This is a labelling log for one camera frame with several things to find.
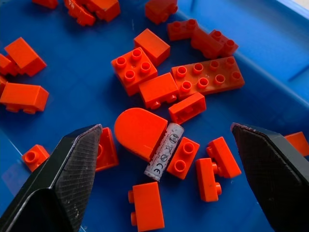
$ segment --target battery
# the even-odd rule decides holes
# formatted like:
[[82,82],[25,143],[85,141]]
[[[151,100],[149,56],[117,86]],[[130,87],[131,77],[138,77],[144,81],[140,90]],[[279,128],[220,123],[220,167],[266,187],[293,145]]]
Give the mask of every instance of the battery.
[[178,124],[172,122],[169,124],[160,146],[144,171],[145,175],[156,181],[160,181],[183,132],[184,129]]

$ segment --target battery label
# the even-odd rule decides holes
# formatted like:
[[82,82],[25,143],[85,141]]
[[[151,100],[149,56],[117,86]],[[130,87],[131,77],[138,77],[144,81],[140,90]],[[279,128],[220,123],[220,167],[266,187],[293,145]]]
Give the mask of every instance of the battery label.
[[160,181],[184,129],[176,123],[170,123],[153,159],[146,167],[144,174]]

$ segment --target blue plastic tray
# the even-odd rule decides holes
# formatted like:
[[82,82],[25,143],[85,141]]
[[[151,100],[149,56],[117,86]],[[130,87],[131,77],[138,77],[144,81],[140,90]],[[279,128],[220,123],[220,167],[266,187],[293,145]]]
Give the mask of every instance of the blue plastic tray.
[[[166,24],[156,26],[144,17],[145,2],[121,0],[119,17],[85,28],[67,14],[62,1],[53,11],[30,0],[0,7],[0,52],[23,37],[48,65],[34,77],[10,81],[50,92],[43,113],[15,114],[0,106],[0,215],[29,175],[20,154],[35,144],[51,153],[63,135],[90,124],[113,130],[121,112],[143,107],[138,95],[127,96],[110,61],[132,50],[133,38],[145,28],[171,45],[159,74],[204,60],[190,41],[169,42]],[[183,124],[184,136],[201,144],[196,159],[206,157],[210,140],[224,136],[241,166],[232,122],[281,134],[303,131],[309,138],[309,21],[275,0],[179,0],[179,8],[169,22],[193,17],[205,30],[219,29],[239,44],[235,57],[246,81],[240,90],[207,96],[207,111]],[[169,119],[167,108],[154,113]],[[137,231],[130,223],[134,205],[127,192],[144,182],[147,163],[116,146],[120,165],[96,174],[82,223],[87,232]],[[194,165],[184,181],[165,174],[159,184],[165,231],[272,231],[244,174],[218,182],[223,191],[219,201],[204,203]]]

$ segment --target blue surface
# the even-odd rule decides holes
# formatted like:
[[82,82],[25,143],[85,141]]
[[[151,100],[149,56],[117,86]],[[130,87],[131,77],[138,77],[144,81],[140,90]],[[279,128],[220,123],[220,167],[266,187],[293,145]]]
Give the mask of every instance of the blue surface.
[[[50,92],[43,113],[14,114],[0,106],[0,128],[5,133],[0,137],[1,176],[16,165],[14,175],[19,176],[19,183],[29,175],[20,156],[13,158],[12,143],[21,153],[35,144],[51,153],[72,130],[94,123],[113,130],[121,112],[143,107],[139,96],[127,96],[110,61],[132,50],[133,38],[145,28],[171,45],[171,56],[158,67],[159,74],[173,66],[204,60],[189,41],[170,43],[166,24],[155,26],[145,19],[145,2],[121,0],[119,17],[85,28],[67,14],[62,2],[54,11],[25,0],[12,0],[0,8],[0,52],[23,37],[48,65],[34,77],[10,81],[38,84]],[[246,81],[240,90],[207,96],[207,111],[183,124],[184,136],[201,144],[196,159],[206,157],[210,140],[224,136],[241,166],[229,130],[232,122],[281,134],[303,131],[309,138],[308,20],[275,0],[179,0],[179,8],[169,22],[194,17],[207,31],[219,29],[239,44],[235,57]],[[167,108],[165,104],[154,113],[169,119]],[[143,171],[147,164],[117,142],[116,146],[120,165],[96,174],[82,224],[87,232],[137,231],[130,223],[134,205],[128,203],[127,192],[146,180]],[[164,174],[159,187],[165,231],[272,231],[244,174],[217,181],[223,191],[219,201],[204,203],[195,167],[184,181]],[[20,186],[9,191],[12,186],[2,178],[0,187],[1,199],[6,200],[0,204],[2,213]]]

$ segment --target white battery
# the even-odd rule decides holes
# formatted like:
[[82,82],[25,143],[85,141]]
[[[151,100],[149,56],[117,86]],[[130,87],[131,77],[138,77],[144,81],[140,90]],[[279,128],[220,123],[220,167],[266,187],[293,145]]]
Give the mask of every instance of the white battery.
[[162,173],[166,169],[177,143],[183,135],[184,129],[176,123],[170,123],[165,135],[156,150],[153,159],[147,165],[144,174],[156,181],[160,181]]

